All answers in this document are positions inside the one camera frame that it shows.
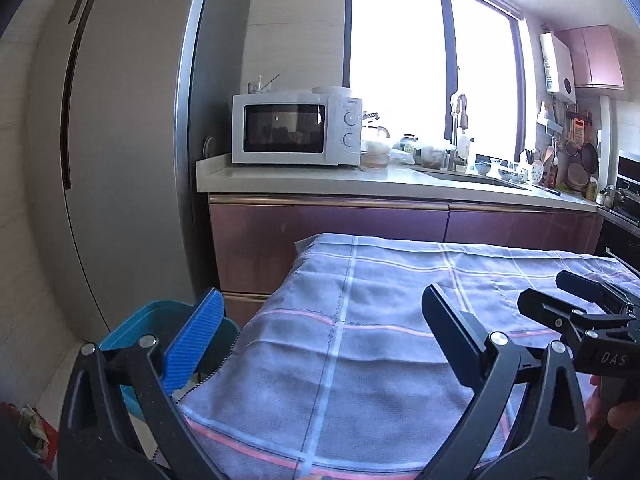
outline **frying pan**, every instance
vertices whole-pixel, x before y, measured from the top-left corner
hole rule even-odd
[[[582,160],[582,167],[588,174],[594,174],[598,171],[598,152],[590,142],[585,142],[582,145],[580,159]]]

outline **checkered cloth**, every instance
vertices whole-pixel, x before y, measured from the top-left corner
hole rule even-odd
[[[640,294],[615,260],[563,252],[324,234],[298,253],[223,367],[179,403],[233,480],[413,479],[472,397],[422,317],[430,283],[489,332],[541,348],[558,335],[519,314],[524,289],[598,312],[556,289],[567,269]],[[500,452],[523,390],[514,389],[486,460]]]

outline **microwave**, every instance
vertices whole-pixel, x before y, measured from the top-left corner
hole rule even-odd
[[[265,92],[234,96],[234,164],[360,164],[362,99]]]

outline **window frame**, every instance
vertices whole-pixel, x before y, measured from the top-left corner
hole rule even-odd
[[[495,12],[499,12],[509,20],[511,26],[511,38],[513,40],[513,50],[516,65],[516,91],[517,91],[517,125],[516,142],[513,160],[518,160],[520,153],[524,150],[525,132],[527,123],[526,107],[526,81],[524,72],[524,54],[522,51],[522,38],[518,19],[505,12],[504,9],[486,0],[475,0]],[[451,0],[440,0],[442,8],[442,21],[444,26],[445,57],[446,57],[446,81],[447,81],[447,105],[445,109],[445,131],[444,139],[451,140],[453,129],[453,117],[451,115],[450,98],[458,91],[458,55],[456,49],[456,26],[453,18],[453,8]],[[351,20],[352,20],[352,0],[344,2],[344,55],[342,64],[342,86],[351,86]]]

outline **microwave knob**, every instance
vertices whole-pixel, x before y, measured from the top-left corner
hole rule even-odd
[[[353,134],[344,134],[344,137],[342,138],[342,143],[347,148],[353,147]]]
[[[353,112],[347,112],[344,115],[344,122],[349,126],[355,126],[356,122],[358,122],[358,116]]]

